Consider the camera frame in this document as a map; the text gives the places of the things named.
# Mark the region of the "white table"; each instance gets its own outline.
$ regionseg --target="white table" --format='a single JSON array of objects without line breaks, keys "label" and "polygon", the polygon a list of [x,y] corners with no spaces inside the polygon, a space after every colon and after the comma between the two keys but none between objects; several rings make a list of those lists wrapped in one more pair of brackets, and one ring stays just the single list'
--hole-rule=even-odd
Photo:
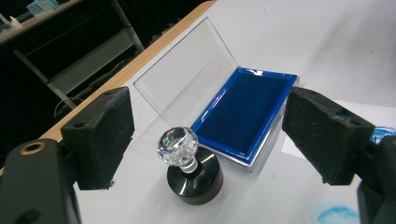
[{"label": "white table", "polygon": [[[396,107],[395,11],[396,2],[386,0],[219,0],[195,24],[209,17],[244,67],[297,74],[303,87],[334,100]],[[84,223],[331,223],[324,217],[345,216],[346,223],[359,222],[359,179],[347,187],[322,184],[308,161],[280,151],[284,133],[259,173],[220,161],[219,195],[200,206],[183,203],[156,154],[160,136],[148,129],[157,127],[157,114],[133,86],[173,43],[124,84],[131,90],[134,140],[112,188],[77,190]]]}]

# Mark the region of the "clear faceted knob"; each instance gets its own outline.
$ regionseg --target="clear faceted knob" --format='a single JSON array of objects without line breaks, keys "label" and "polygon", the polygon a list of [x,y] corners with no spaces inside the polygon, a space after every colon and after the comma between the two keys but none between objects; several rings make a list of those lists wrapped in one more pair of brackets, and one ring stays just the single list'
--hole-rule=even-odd
[{"label": "clear faceted knob", "polygon": [[194,157],[197,150],[197,135],[185,127],[166,131],[157,146],[161,160],[171,166],[179,166],[186,174],[194,172],[198,166],[198,161]]}]

